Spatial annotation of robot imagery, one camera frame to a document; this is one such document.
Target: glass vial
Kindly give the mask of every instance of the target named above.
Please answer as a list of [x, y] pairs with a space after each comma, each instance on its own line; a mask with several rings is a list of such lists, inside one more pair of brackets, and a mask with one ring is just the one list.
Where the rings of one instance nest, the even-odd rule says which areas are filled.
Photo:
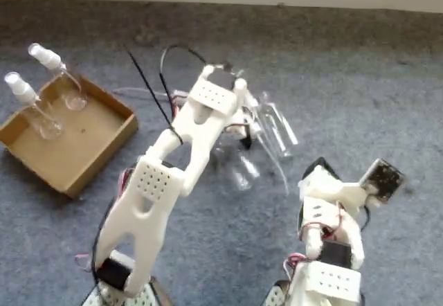
[[58, 88], [59, 93], [68, 109], [82, 110], [87, 104], [87, 95], [82, 88], [80, 76], [68, 67], [57, 53], [38, 43], [31, 44], [28, 52], [54, 75], [64, 74], [66, 76], [68, 83]]
[[260, 95], [259, 102], [257, 122], [263, 129], [269, 147], [277, 157], [292, 156], [292, 148], [298, 141], [291, 126], [267, 92]]
[[54, 116], [50, 102], [42, 100], [16, 72], [6, 74], [5, 81], [18, 101], [27, 105], [21, 114], [43, 139], [53, 140], [62, 134], [63, 124]]

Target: gray carpet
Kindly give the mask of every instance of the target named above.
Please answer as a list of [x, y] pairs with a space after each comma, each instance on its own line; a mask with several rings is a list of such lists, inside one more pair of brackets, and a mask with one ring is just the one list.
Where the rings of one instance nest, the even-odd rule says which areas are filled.
[[[177, 40], [212, 61], [245, 70], [252, 91], [280, 103], [300, 144], [284, 163], [293, 194], [266, 171], [238, 193], [209, 165], [180, 199], [154, 274], [177, 305], [259, 305], [283, 277], [296, 240], [296, 182], [318, 156], [347, 181], [377, 157], [407, 174], [408, 185], [373, 211], [364, 233], [367, 305], [440, 305], [443, 298], [443, 15], [376, 10], [0, 1], [0, 74], [15, 70], [36, 87], [48, 79], [27, 56], [50, 46], [106, 89], [142, 86], [126, 43], [160, 89], [161, 49]], [[171, 87], [187, 89], [200, 65], [171, 55]], [[78, 305], [92, 288], [73, 262], [89, 251], [123, 168], [156, 140], [165, 123], [152, 101], [122, 98], [140, 130], [69, 201], [7, 152], [0, 155], [0, 305]], [[18, 104], [4, 85], [0, 120]], [[173, 159], [185, 164], [187, 150]], [[261, 166], [266, 161], [258, 155]]]

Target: white robotic arm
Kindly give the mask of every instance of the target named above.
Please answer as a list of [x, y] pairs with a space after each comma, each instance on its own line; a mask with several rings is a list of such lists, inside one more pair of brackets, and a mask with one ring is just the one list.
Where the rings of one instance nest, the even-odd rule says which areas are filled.
[[[206, 167], [210, 151], [226, 125], [250, 96], [246, 81], [237, 78], [232, 91], [209, 80], [216, 66], [205, 66], [188, 99], [155, 144], [138, 159], [122, 196], [112, 206], [96, 243], [95, 263], [114, 272], [99, 277], [102, 283], [121, 290], [124, 296], [139, 295], [150, 280], [152, 266], [163, 246], [168, 218], [179, 195], [188, 196]], [[189, 165], [180, 170], [165, 162], [180, 142], [192, 145]], [[128, 268], [114, 248], [126, 234], [134, 237], [135, 260]], [[121, 268], [127, 277], [119, 276]]]
[[364, 252], [356, 216], [364, 205], [386, 203], [403, 180], [381, 159], [358, 183], [343, 183], [323, 158], [314, 162], [298, 184], [299, 234], [307, 256], [296, 254], [288, 284], [275, 285], [263, 305], [358, 305], [361, 275], [356, 270], [363, 264]]

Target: clear plastic bottle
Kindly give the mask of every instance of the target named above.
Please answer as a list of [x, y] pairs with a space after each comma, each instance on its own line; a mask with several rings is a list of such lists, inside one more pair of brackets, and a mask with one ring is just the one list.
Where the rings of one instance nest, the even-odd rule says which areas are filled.
[[41, 99], [16, 72], [6, 74], [5, 81], [18, 101], [28, 105], [21, 114], [42, 138], [53, 140], [62, 134], [63, 124], [54, 116], [50, 102]]
[[38, 43], [31, 44], [28, 52], [55, 75], [64, 74], [70, 80], [71, 83], [58, 88], [68, 109], [79, 111], [86, 106], [87, 95], [82, 88], [80, 76], [68, 67], [57, 53]]
[[233, 145], [223, 145], [218, 142], [213, 153], [217, 159], [217, 169], [224, 177], [231, 180], [238, 190], [251, 189], [254, 181], [260, 177], [260, 171], [248, 157], [247, 152]]
[[277, 157], [292, 156], [292, 148], [298, 141], [291, 126], [267, 92], [260, 95], [259, 102], [257, 122], [264, 131], [269, 147]]

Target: cardboard tray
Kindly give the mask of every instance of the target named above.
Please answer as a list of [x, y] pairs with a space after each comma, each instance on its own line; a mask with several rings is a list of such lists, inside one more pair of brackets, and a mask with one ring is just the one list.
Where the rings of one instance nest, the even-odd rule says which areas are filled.
[[82, 111], [68, 110], [56, 88], [69, 85], [64, 76], [44, 85], [39, 94], [52, 102], [64, 122], [64, 133], [47, 141], [15, 112], [0, 128], [6, 149], [48, 185], [76, 197], [112, 154], [136, 132], [134, 112], [96, 84], [82, 78], [88, 103]]

